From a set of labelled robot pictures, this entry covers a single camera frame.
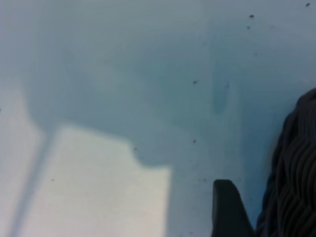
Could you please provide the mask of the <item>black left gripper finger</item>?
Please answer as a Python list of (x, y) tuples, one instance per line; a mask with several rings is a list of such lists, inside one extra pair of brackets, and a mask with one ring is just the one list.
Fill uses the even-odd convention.
[(213, 236), (255, 236), (240, 193), (231, 180), (213, 182)]

